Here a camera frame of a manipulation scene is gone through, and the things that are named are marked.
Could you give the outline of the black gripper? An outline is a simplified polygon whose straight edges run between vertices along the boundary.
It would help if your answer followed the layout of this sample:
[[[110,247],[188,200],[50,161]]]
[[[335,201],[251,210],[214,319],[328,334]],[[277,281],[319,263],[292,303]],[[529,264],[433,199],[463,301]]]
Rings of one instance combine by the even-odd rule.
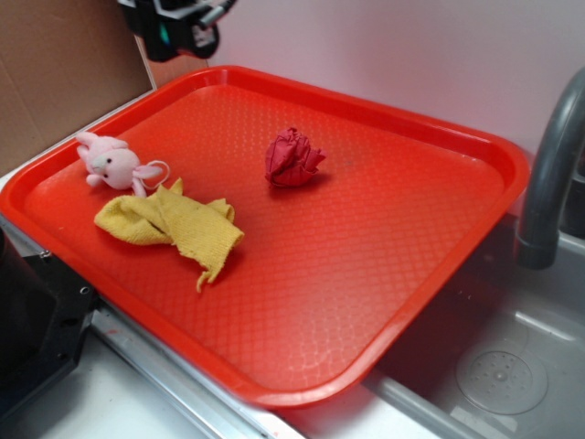
[[[145,46],[148,59],[167,62],[180,55],[209,59],[217,51],[218,22],[234,1],[120,1],[125,22]]]

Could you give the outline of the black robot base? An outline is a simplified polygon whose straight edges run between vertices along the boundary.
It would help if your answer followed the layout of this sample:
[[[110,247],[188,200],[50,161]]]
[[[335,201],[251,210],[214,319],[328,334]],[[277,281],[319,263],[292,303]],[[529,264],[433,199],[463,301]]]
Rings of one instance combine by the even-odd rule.
[[[1,234],[1,419],[79,364],[95,289],[56,256],[22,256]]]

